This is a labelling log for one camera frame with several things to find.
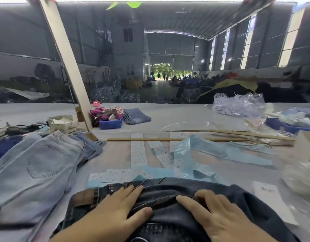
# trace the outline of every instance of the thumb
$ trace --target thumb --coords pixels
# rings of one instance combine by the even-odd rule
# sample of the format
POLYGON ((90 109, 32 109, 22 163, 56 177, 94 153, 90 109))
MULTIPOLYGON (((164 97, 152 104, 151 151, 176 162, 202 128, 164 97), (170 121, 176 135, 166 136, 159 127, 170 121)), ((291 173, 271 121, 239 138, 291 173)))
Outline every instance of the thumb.
POLYGON ((136 212, 133 216, 127 219, 127 232, 131 235, 138 227, 143 225, 153 214, 153 210, 150 207, 142 208, 136 212))

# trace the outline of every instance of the person's left hand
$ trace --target person's left hand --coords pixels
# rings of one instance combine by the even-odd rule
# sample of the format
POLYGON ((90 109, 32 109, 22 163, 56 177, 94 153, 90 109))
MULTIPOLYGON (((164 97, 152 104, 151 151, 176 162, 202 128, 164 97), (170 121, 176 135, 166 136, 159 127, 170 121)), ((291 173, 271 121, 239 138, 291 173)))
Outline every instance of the person's left hand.
MULTIPOLYGON (((136 189, 133 185, 126 189, 122 187, 113 195, 107 195, 95 209, 63 232, 71 230, 67 233, 75 234, 70 236, 73 237, 72 242, 125 242, 153 213, 152 208, 145 207, 127 219, 142 190, 143 186, 136 189)), ((68 236, 66 238, 66 240, 53 240, 53 238, 52 241, 70 241, 68 236)))

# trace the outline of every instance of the pink alarm clock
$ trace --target pink alarm clock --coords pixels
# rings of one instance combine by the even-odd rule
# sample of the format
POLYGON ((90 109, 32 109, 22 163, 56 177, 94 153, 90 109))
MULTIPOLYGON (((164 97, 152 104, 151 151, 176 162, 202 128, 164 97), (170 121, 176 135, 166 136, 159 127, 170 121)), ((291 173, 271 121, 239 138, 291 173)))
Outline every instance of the pink alarm clock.
POLYGON ((93 101, 92 103, 93 107, 100 107, 100 102, 99 101, 93 101))

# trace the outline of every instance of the yellow cloth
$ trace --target yellow cloth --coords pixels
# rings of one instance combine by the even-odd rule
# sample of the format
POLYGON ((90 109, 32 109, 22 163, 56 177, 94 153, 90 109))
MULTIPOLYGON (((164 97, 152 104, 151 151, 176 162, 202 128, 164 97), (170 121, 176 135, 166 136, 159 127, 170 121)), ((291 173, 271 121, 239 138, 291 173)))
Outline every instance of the yellow cloth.
POLYGON ((215 85, 214 88, 212 88, 210 91, 202 93, 199 97, 205 95, 208 92, 211 92, 214 89, 218 89, 218 88, 222 88, 222 87, 227 87, 227 86, 231 86, 231 85, 236 85, 236 84, 240 84, 244 88, 247 88, 247 89, 249 89, 249 90, 251 90, 253 92, 256 91, 257 88, 258 88, 257 82, 248 82, 248 81, 238 81, 238 80, 233 80, 233 79, 225 79, 224 81, 221 81, 217 85, 215 85))

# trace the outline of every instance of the white post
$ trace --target white post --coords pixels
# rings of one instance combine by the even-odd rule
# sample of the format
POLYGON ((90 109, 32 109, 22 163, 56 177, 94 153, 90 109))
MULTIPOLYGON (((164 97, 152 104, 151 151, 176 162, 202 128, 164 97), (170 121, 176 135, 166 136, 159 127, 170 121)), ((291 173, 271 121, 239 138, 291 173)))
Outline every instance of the white post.
POLYGON ((66 69, 68 77, 73 86, 76 99, 82 110, 85 125, 88 131, 91 131, 92 123, 90 120, 89 112, 91 105, 89 102, 88 94, 85 90, 84 83, 82 81, 79 68, 76 64, 76 60, 69 39, 66 35, 56 3, 50 0, 39 0, 39 2, 54 38, 55 45, 62 60, 63 66, 66 69))

